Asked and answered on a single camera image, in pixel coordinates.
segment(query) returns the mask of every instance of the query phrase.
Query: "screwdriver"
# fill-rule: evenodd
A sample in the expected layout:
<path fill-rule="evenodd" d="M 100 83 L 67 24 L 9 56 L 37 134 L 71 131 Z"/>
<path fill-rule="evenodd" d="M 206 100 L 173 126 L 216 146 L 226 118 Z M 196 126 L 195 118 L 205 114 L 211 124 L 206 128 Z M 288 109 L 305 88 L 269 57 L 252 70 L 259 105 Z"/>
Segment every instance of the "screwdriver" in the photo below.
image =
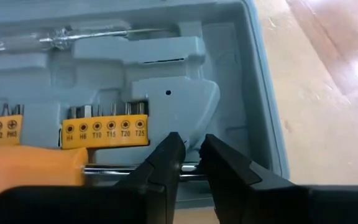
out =
<path fill-rule="evenodd" d="M 181 180 L 203 179 L 204 175 L 183 166 Z M 32 146 L 0 146 L 0 192 L 21 185 L 83 185 L 86 176 L 107 175 L 119 179 L 135 166 L 88 164 L 86 148 L 43 149 Z"/>

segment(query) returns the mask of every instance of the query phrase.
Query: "compartment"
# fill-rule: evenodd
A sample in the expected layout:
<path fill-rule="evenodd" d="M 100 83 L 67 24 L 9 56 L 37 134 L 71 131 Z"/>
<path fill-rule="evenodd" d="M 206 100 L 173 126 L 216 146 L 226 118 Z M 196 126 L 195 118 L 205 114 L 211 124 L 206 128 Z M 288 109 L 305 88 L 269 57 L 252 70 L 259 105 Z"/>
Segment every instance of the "compartment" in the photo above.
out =
<path fill-rule="evenodd" d="M 147 100 L 150 145 L 97 150 L 97 163 L 140 163 L 170 131 L 185 141 L 186 161 L 197 162 L 211 133 L 288 177 L 251 1 L 0 2 L 0 35 L 106 24 L 167 30 L 78 40 L 70 50 L 0 54 L 0 108 L 25 104 L 22 144 L 58 149 L 70 106 Z M 178 208 L 211 205 L 206 182 L 180 184 Z"/>

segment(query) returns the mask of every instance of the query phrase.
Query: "wooden surface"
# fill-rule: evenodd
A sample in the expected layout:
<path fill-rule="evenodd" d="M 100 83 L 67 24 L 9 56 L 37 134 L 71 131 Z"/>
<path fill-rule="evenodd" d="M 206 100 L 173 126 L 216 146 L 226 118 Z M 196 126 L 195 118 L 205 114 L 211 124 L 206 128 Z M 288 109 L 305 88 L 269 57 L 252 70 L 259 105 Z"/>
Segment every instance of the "wooden surface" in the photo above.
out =
<path fill-rule="evenodd" d="M 358 184 L 358 0 L 255 0 L 291 181 Z M 212 209 L 175 223 L 218 223 Z"/>

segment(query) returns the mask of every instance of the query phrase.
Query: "screwdriver bit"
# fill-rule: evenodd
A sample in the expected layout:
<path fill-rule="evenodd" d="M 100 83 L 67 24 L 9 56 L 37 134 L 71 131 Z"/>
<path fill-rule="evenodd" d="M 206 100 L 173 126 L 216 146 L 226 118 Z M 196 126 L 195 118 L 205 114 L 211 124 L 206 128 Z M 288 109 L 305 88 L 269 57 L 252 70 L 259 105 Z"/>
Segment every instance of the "screwdriver bit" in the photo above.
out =
<path fill-rule="evenodd" d="M 132 105 L 131 103 L 125 103 L 125 114 L 126 115 L 131 115 L 132 114 Z"/>
<path fill-rule="evenodd" d="M 93 117 L 93 107 L 91 105 L 84 105 L 80 107 L 78 118 L 92 118 L 92 117 Z"/>
<path fill-rule="evenodd" d="M 144 103 L 140 102 L 137 104 L 137 114 L 144 114 Z"/>
<path fill-rule="evenodd" d="M 76 119 L 77 118 L 77 107 L 72 106 L 68 110 L 68 119 Z"/>
<path fill-rule="evenodd" d="M 98 115 L 97 116 L 103 116 L 103 105 L 98 105 Z"/>
<path fill-rule="evenodd" d="M 113 103 L 111 105 L 111 115 L 113 115 L 113 116 L 117 115 L 117 104 L 116 103 Z"/>
<path fill-rule="evenodd" d="M 7 103 L 4 103 L 4 107 L 2 109 L 1 116 L 9 116 L 11 115 L 11 111 L 9 109 L 9 105 Z"/>
<path fill-rule="evenodd" d="M 14 115 L 23 115 L 24 114 L 24 105 L 16 105 L 13 109 Z"/>

